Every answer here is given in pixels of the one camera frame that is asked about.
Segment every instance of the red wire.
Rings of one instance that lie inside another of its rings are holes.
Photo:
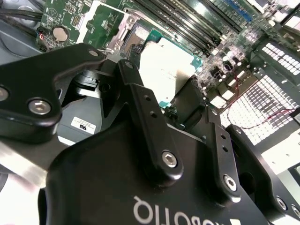
[[[237,78],[237,76],[235,76],[234,79],[236,81],[235,89],[237,90],[237,95],[236,95],[235,100],[231,103],[231,105],[229,106],[228,111],[227,111],[227,119],[228,119],[228,121],[231,124],[233,124],[233,123],[229,119],[229,110],[230,110],[231,106],[234,104],[234,102],[236,102],[236,100],[238,100],[238,98],[239,98],[239,84],[238,84],[238,78]],[[276,117],[279,114],[287,113],[287,112],[294,111],[294,110],[296,110],[296,109],[286,109],[285,108],[285,109],[280,110],[279,112],[276,112],[276,113],[272,114],[271,116],[268,116],[263,122],[255,125],[255,126],[252,126],[252,127],[240,127],[240,128],[241,129],[252,129],[252,128],[258,127],[258,126],[260,126],[260,125],[268,122],[269,120],[273,119],[274,117]]]

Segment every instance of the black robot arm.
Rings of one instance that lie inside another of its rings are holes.
[[[105,63],[79,44],[0,67],[0,164],[45,187],[47,224],[300,221],[299,205],[243,131],[224,130],[198,105],[188,133],[179,131],[134,64],[120,60],[107,73]],[[67,147],[56,134],[61,104],[84,70],[96,70],[99,84],[112,80],[109,91],[95,90],[103,131]],[[190,97],[199,104],[199,93]]]

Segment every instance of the ventilation grille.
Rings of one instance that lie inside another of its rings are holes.
[[[265,75],[221,114],[221,122],[225,127],[232,123],[241,128],[250,128],[263,123],[269,116],[283,109],[294,108],[297,108],[297,104]],[[290,113],[277,114],[260,126],[243,130],[251,142],[256,145],[292,121]]]
[[[280,63],[293,75],[298,75],[300,73],[300,63],[297,60],[295,60],[292,56],[276,48],[274,45],[268,43],[264,48],[262,48],[262,50],[274,60],[276,60],[278,63]]]

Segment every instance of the motherboard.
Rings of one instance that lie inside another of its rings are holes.
[[[286,0],[47,0],[37,44],[47,52],[84,42],[131,59],[161,107],[179,77],[193,76],[221,113],[257,82],[249,55],[259,43],[295,50],[278,29],[282,9],[292,10]]]

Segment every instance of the label sticker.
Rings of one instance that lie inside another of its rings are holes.
[[[94,134],[95,133],[95,130],[96,130],[96,125],[94,124],[91,124],[87,121],[84,121],[78,117],[74,117],[72,123],[71,123],[71,126],[75,127],[75,128],[78,128],[78,129],[81,129],[87,133],[90,133],[90,134]]]

